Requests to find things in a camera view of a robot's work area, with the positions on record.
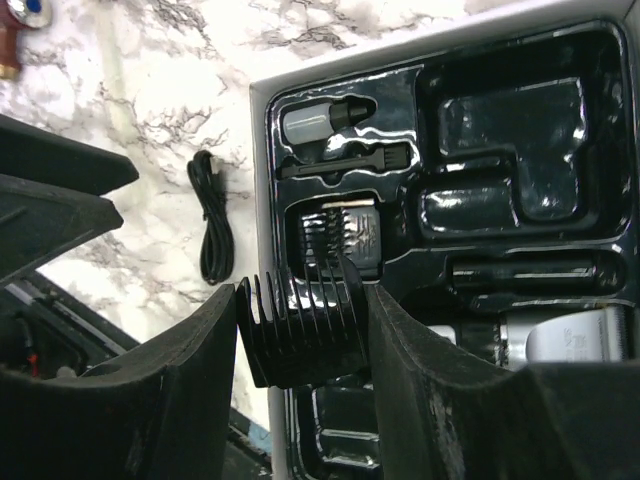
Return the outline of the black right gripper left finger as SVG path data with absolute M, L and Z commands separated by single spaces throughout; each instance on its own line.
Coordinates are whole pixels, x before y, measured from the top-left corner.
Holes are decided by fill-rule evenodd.
M 219 479 L 235 289 L 78 378 L 1 372 L 4 479 Z

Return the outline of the black clipper guard comb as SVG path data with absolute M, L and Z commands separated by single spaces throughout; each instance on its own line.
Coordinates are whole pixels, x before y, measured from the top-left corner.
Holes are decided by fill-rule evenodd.
M 352 374 L 368 365 L 369 310 L 358 269 L 343 255 L 303 289 L 294 276 L 245 277 L 236 321 L 254 385 L 290 389 Z

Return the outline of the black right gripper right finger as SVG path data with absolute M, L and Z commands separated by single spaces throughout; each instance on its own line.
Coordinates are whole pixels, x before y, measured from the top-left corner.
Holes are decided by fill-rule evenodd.
M 367 290 L 369 353 L 388 479 L 635 479 L 639 366 L 511 372 Z

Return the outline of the white hair clipper kit box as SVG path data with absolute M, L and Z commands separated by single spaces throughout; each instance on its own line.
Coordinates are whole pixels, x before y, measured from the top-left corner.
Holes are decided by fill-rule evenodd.
M 346 97 L 375 113 L 289 144 L 284 114 Z M 265 273 L 317 269 L 299 220 L 373 205 L 382 262 L 363 275 L 426 327 L 523 309 L 622 307 L 639 366 L 639 5 L 526 1 L 311 61 L 250 88 Z M 291 165 L 404 143 L 409 166 L 279 179 Z M 373 377 L 268 387 L 277 479 L 388 479 Z

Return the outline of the silver hair clipper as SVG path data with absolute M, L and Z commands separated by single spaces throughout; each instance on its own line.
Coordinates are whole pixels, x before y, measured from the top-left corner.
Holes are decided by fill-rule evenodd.
M 523 309 L 491 319 L 466 318 L 429 329 L 495 366 L 529 363 L 619 362 L 628 358 L 625 311 Z

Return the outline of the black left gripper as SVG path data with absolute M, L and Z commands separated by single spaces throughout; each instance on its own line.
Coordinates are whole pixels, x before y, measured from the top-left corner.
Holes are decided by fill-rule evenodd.
M 123 219 L 106 194 L 139 178 L 123 156 L 1 117 L 1 284 Z

